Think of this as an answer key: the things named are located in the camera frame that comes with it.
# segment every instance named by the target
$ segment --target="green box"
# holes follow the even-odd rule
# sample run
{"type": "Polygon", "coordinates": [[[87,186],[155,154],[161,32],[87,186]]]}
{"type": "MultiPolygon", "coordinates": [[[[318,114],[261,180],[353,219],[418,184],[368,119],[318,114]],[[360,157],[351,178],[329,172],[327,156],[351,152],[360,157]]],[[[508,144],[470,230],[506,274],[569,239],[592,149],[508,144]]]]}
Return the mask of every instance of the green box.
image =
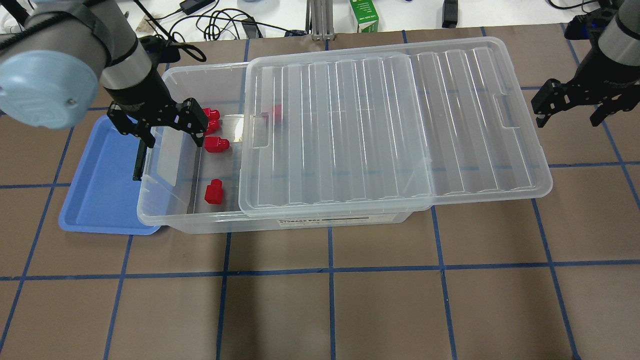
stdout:
{"type": "Polygon", "coordinates": [[[377,33],[380,18],[373,0],[349,0],[353,22],[359,33],[377,33]]]}

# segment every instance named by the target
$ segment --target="plastic storage box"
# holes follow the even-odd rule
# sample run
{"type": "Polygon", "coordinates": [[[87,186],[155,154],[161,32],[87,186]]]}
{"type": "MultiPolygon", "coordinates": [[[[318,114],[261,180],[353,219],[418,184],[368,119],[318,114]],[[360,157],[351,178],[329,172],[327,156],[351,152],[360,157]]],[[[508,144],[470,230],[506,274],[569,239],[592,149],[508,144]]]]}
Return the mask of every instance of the plastic storage box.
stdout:
{"type": "Polygon", "coordinates": [[[163,78],[176,99],[231,114],[215,135],[232,148],[209,154],[157,128],[138,201],[144,224],[195,234],[401,222],[434,204],[552,187],[496,38],[272,56],[163,78]],[[221,205],[204,201],[214,178],[221,205]]]}

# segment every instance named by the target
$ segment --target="light blue robot joint cap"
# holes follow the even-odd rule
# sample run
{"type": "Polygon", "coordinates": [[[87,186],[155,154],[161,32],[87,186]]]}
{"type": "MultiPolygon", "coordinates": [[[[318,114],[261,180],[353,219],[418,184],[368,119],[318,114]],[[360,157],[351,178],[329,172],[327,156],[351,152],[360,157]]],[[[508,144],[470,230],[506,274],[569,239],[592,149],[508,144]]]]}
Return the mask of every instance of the light blue robot joint cap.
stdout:
{"type": "Polygon", "coordinates": [[[0,109],[30,126],[75,126],[97,93],[93,70],[65,53],[25,51],[0,64],[0,109]]]}

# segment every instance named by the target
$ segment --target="transparent plastic lid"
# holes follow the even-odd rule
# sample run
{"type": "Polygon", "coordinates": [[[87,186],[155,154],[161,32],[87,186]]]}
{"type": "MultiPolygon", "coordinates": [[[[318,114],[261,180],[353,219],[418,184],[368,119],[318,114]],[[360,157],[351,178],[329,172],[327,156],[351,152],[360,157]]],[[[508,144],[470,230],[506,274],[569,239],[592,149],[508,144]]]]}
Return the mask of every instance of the transparent plastic lid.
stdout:
{"type": "Polygon", "coordinates": [[[257,58],[239,207],[255,217],[419,211],[552,186],[504,44],[473,38],[257,58]]]}

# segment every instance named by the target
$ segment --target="blue tray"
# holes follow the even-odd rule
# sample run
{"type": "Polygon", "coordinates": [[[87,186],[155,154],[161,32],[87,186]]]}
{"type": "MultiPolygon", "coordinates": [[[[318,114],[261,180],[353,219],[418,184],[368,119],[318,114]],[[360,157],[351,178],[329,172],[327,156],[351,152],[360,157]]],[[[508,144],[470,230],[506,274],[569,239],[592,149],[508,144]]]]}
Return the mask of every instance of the blue tray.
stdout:
{"type": "Polygon", "coordinates": [[[140,182],[131,179],[138,139],[122,136],[107,116],[96,121],[62,206],[63,230],[84,233],[150,235],[136,207],[140,182]]]}

